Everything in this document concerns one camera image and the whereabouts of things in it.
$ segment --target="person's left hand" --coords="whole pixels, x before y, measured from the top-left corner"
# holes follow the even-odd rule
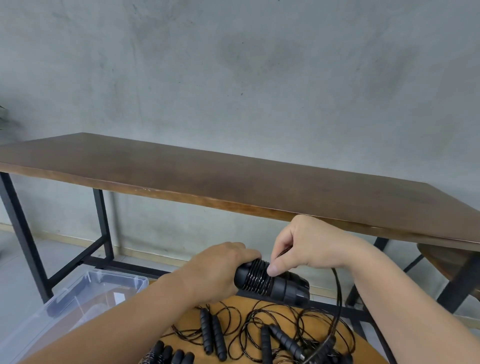
[[[215,303],[238,292],[233,283],[237,268],[261,256],[258,250],[246,249],[243,243],[213,245],[195,255],[174,274],[181,277],[196,305]]]

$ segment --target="gray concrete wall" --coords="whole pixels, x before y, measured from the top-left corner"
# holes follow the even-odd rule
[[[0,0],[5,141],[100,133],[424,181],[480,209],[479,75],[477,0]],[[98,236],[91,190],[14,182],[34,229]],[[285,225],[113,198],[123,245],[175,257],[225,240],[267,255]]]

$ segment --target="baseboard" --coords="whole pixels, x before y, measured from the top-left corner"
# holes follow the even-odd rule
[[[10,224],[0,223],[0,231],[10,231],[13,232],[13,226]],[[72,244],[77,246],[82,246],[84,248],[90,246],[93,241],[88,239],[76,238],[74,236],[67,236],[67,235],[60,235],[54,234],[51,232],[46,231],[32,231],[32,234],[35,237],[44,240],[52,240],[54,242],[60,242],[65,244]],[[100,251],[104,251],[103,246],[99,248]],[[147,253],[142,252],[140,250],[135,250],[131,248],[123,248],[118,246],[113,246],[114,254],[120,254],[125,256],[132,256],[134,258],[145,259],[152,262],[167,264],[174,267],[181,267],[185,264],[184,260],[171,258],[169,256],[158,255],[155,253]],[[310,293],[316,296],[322,296],[326,298],[334,298],[336,299],[336,291],[329,290],[327,288],[321,287],[310,287]],[[465,316],[458,316],[454,315],[460,322],[462,322],[468,328],[476,328],[480,329],[480,320],[472,318],[472,317],[465,317]]]

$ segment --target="wooden table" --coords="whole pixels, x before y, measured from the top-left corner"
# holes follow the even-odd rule
[[[80,264],[158,277],[165,272],[113,260],[103,190],[290,220],[307,214],[348,231],[480,252],[480,212],[421,182],[78,133],[0,146],[0,195],[44,301]],[[102,236],[48,278],[9,173],[94,189]],[[106,258],[91,254],[105,247]],[[473,254],[441,301],[456,310],[478,282]],[[352,290],[347,303],[358,297]],[[325,309],[334,309],[324,305]],[[361,335],[364,312],[345,309]]]

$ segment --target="person's right hand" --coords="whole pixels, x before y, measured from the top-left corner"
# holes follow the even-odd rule
[[[348,267],[352,248],[362,244],[371,246],[317,218],[297,215],[277,236],[267,272],[274,277],[298,266]],[[291,249],[279,256],[288,247]]]

